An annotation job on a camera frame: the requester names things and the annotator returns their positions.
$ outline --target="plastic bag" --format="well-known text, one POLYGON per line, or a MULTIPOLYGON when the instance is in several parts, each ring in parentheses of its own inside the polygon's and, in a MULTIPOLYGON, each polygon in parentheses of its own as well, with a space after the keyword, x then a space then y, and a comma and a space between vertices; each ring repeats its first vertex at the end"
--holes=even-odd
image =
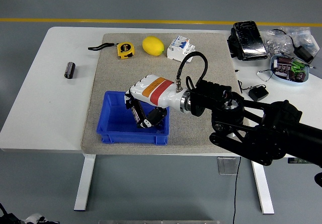
POLYGON ((264 45, 270 58, 281 52, 294 55, 293 44, 295 47, 303 46, 312 56, 318 52, 309 27, 279 27, 276 29, 286 34, 279 30, 267 30, 263 35, 264 45))

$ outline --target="yellow tape measure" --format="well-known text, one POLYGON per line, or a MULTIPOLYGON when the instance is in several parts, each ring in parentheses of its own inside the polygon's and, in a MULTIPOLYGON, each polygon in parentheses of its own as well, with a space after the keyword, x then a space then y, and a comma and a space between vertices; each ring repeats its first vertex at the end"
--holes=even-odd
POLYGON ((117 53, 121 59, 131 58, 134 52, 134 46, 130 42, 123 42, 117 45, 117 53))

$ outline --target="lemon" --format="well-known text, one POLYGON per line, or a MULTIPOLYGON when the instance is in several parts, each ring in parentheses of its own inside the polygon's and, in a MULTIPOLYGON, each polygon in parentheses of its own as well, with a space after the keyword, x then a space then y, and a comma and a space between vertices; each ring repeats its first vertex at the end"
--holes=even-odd
POLYGON ((142 42, 144 51, 150 55, 158 56, 163 53, 165 46, 162 41, 155 36, 148 36, 142 42))

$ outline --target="gray felt mat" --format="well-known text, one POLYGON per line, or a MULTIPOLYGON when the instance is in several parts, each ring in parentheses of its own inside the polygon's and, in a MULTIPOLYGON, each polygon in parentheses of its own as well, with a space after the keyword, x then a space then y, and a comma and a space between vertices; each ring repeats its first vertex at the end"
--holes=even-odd
MULTIPOLYGON (((209 136, 213 130, 211 127, 211 111, 208 109, 201 117, 179 113, 172 109, 170 111, 170 134, 166 146, 156 146, 153 143, 104 144, 101 142, 101 136, 96 134, 96 127, 106 91, 125 92, 148 74, 155 74, 175 81, 180 62, 167 58, 167 47, 177 37, 177 34, 153 35, 158 37, 165 45, 165 51, 160 56, 151 56, 143 50, 142 41, 149 34, 104 35, 103 43, 125 41, 133 43, 135 55, 132 58, 120 60, 117 56, 116 47, 101 50, 84 129, 82 150, 85 154, 98 155, 229 153, 209 141, 209 136)), ((208 72, 205 80, 232 86, 233 91, 239 91, 224 35, 190 33, 182 36, 190 38, 190 43, 196 46, 196 51, 202 52, 208 59, 208 72)), ((185 87, 186 76, 190 76, 195 84, 203 69, 204 61, 201 57, 195 56, 183 68, 181 74, 183 87, 185 87)))

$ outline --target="black cable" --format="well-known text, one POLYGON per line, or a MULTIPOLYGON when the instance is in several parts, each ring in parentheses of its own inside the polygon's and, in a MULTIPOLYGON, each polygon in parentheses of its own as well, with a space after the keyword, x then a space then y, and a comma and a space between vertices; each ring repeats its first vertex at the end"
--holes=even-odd
POLYGON ((6 212, 6 209, 4 208, 4 206, 1 203, 0 203, 0 209, 2 210, 4 215, 8 215, 8 213, 6 212))
POLYGON ((118 44, 104 43, 104 44, 101 44, 100 46, 97 46, 97 47, 88 47, 88 50, 98 51, 98 50, 104 49, 106 47, 111 47, 111 46, 116 46, 116 45, 118 45, 118 44))
POLYGON ((266 69, 266 70, 260 70, 260 71, 258 71, 258 73, 263 73, 263 72, 265 72, 265 71, 271 71, 272 72, 272 74, 271 74, 271 76, 268 78, 268 80, 266 80, 265 82, 268 82, 269 80, 270 80, 270 78, 272 78, 272 76, 273 76, 273 74, 274 74, 274 72, 271 70, 271 69, 266 69))
MULTIPOLYGON (((199 82, 205 77, 205 75, 207 73, 207 70, 208 70, 208 60, 207 60, 207 58, 202 53, 200 53, 198 51, 194 51, 194 52, 191 52, 191 53, 187 54, 187 56, 182 60, 180 66, 179 66, 179 69, 178 69, 177 80, 180 79, 181 72, 182 72, 183 67, 185 66, 185 63, 187 62, 188 59, 190 59, 193 56, 200 56, 203 59, 203 61, 205 62, 205 68, 203 70, 203 73, 201 74, 201 77, 197 81, 197 84, 196 84, 196 86, 197 86, 199 84, 199 82)), ((186 82, 188 82, 188 81, 192 84, 191 78, 189 80, 186 79, 186 82)))
POLYGON ((285 32, 284 32, 283 30, 281 30, 281 29, 272 29, 272 30, 281 31, 281 32, 283 32, 285 35, 287 35, 288 37, 290 37, 290 38, 291 38, 291 40, 292 40, 293 48, 294 48, 294 49, 296 49, 296 46, 295 46, 294 41, 293 41, 293 38, 292 38, 291 36, 289 36, 287 33, 285 33, 285 32))
POLYGON ((239 158, 239 164, 238 164, 238 168, 237 168, 237 174, 236 174, 236 181, 235 181, 235 197, 234 197, 234 201, 233 201, 233 219, 232 219, 232 224, 235 223, 235 216, 236 216, 236 193, 237 193, 237 177, 238 177, 238 172, 239 172, 239 167, 240 167, 240 162, 241 162, 242 158, 239 158))
POLYGON ((266 85, 265 84, 260 84, 260 85, 256 85, 256 86, 250 86, 250 87, 247 87, 247 88, 242 88, 242 82, 241 81, 238 81, 238 85, 239 85, 239 89, 240 89, 240 93, 243 93, 243 90, 250 90, 250 89, 253 89, 255 87, 259 87, 259 86, 264 86, 264 88, 266 88, 266 85))
POLYGON ((191 89, 195 89, 195 86, 193 85, 190 76, 186 77, 186 85, 189 91, 191 91, 191 89))

